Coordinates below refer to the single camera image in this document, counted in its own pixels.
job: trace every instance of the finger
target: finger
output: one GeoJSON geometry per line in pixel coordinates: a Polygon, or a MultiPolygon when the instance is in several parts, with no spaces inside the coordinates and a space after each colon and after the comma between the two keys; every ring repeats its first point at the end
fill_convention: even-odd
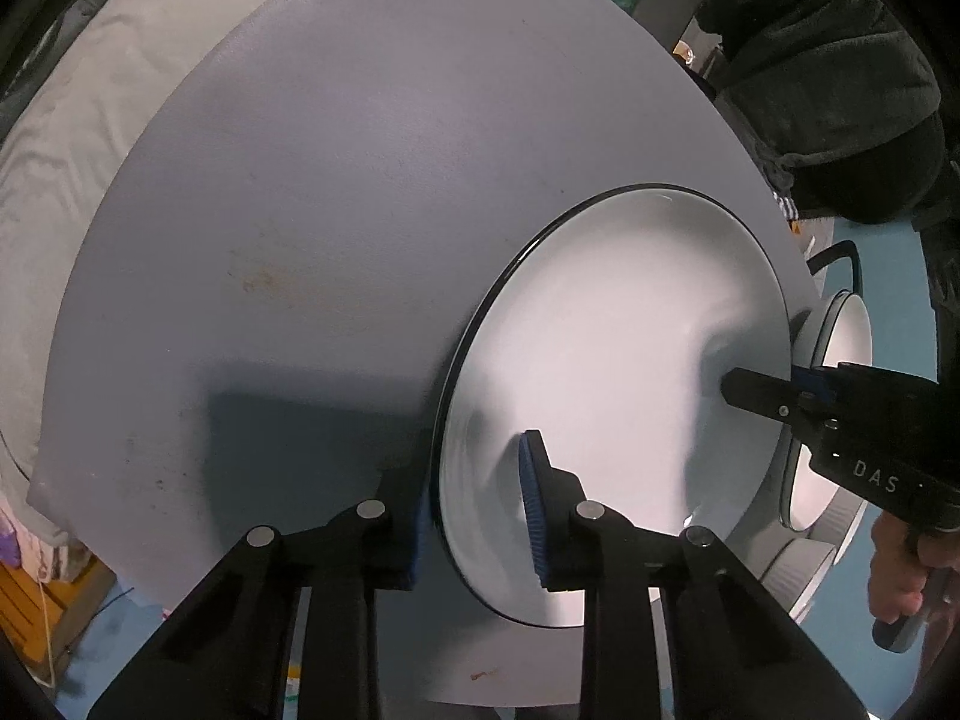
{"type": "Polygon", "coordinates": [[[870,528],[870,538],[877,550],[904,549],[907,524],[888,512],[881,512],[870,528]]]}
{"type": "Polygon", "coordinates": [[[870,560],[870,575],[891,591],[920,592],[928,570],[906,552],[876,552],[870,560]]]}
{"type": "Polygon", "coordinates": [[[867,584],[867,599],[870,614],[885,623],[895,623],[902,614],[914,615],[923,605],[923,594],[891,589],[873,577],[867,584]]]}
{"type": "Polygon", "coordinates": [[[917,542],[917,555],[920,562],[930,568],[960,567],[960,533],[921,536],[917,542]]]}

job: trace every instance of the gray cloth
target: gray cloth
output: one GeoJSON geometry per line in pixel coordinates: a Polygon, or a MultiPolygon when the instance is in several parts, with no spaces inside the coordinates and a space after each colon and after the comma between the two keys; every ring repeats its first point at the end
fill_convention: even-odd
{"type": "Polygon", "coordinates": [[[887,143],[940,105],[933,70],[880,0],[705,0],[728,66],[716,104],[771,186],[887,143]]]}
{"type": "Polygon", "coordinates": [[[20,114],[50,76],[56,63],[106,1],[76,0],[40,38],[10,87],[0,92],[0,143],[3,143],[20,114]]]}

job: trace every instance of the table surface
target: table surface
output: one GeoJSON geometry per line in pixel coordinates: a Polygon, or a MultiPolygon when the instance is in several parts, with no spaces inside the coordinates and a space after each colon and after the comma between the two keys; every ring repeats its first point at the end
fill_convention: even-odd
{"type": "MultiPolygon", "coordinates": [[[[326,522],[410,457],[522,247],[616,187],[712,197],[818,299],[760,175],[607,0],[271,0],[171,95],[62,303],[30,502],[176,605],[253,525],[326,522]]],[[[757,504],[741,551],[786,535],[757,504]],[[752,547],[752,534],[768,531],[752,547]]],[[[379,606],[385,690],[572,703],[581,630],[480,605],[429,533],[379,606]]]]}

